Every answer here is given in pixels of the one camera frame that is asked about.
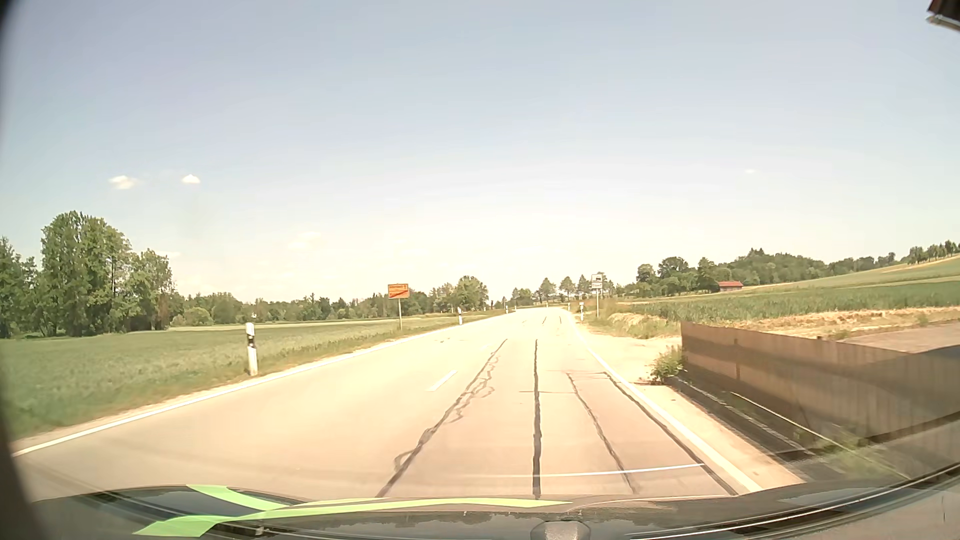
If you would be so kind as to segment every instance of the blue sky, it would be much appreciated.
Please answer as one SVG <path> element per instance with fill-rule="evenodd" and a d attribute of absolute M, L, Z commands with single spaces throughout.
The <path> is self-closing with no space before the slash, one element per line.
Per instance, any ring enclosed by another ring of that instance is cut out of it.
<path fill-rule="evenodd" d="M 23 2 L 0 234 L 103 216 L 245 300 L 903 254 L 960 236 L 927 4 Z"/>

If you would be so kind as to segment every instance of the dashed center line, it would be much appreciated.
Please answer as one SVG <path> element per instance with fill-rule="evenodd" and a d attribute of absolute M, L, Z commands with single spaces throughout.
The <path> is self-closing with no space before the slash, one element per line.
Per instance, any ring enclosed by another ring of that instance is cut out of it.
<path fill-rule="evenodd" d="M 427 392 L 434 392 L 434 391 L 436 391 L 437 388 L 440 388 L 440 386 L 441 386 L 444 382 L 447 382 L 448 380 L 450 380 L 451 377 L 453 377 L 453 376 L 456 375 L 456 374 L 457 374 L 457 370 L 451 369 L 451 370 L 450 370 L 450 373 L 444 375 L 444 378 L 443 378 L 443 379 L 440 379 L 440 380 L 438 380 L 437 382 L 435 382 L 434 385 L 433 385 L 433 386 L 430 386 L 429 388 L 427 388 L 426 391 L 427 391 Z"/>

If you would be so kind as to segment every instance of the crop field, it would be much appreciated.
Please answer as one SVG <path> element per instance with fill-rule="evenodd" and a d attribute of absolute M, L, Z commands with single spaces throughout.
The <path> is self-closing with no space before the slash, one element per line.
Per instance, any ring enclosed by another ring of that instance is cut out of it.
<path fill-rule="evenodd" d="M 404 318 L 403 332 L 394 319 L 258 325 L 257 360 L 261 373 L 271 373 L 456 322 L 450 316 Z M 241 380 L 247 349 L 243 327 L 205 327 L 6 339 L 0 340 L 0 360 L 3 408 L 12 435 L 21 437 Z"/>
<path fill-rule="evenodd" d="M 957 306 L 960 257 L 737 292 L 634 302 L 610 299 L 601 306 L 605 317 L 590 323 L 599 330 L 642 337 L 675 331 L 681 321 L 723 325 L 831 311 Z M 624 318 L 623 313 L 645 319 Z"/>
<path fill-rule="evenodd" d="M 835 310 L 960 306 L 960 282 L 800 289 L 766 294 L 711 294 L 631 306 L 668 321 L 721 323 Z"/>

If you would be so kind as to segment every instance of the asphalt road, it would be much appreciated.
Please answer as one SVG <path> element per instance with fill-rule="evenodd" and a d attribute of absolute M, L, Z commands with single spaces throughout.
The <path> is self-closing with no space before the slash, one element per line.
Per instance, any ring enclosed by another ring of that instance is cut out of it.
<path fill-rule="evenodd" d="M 225 484 L 313 500 L 728 495 L 561 309 L 524 309 L 15 458 L 34 499 Z"/>

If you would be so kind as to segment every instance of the road sign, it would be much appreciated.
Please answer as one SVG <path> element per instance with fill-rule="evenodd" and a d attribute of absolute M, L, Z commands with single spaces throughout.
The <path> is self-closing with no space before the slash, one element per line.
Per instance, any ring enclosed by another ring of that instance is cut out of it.
<path fill-rule="evenodd" d="M 392 283 L 387 285 L 387 298 L 410 298 L 410 285 L 407 283 Z"/>

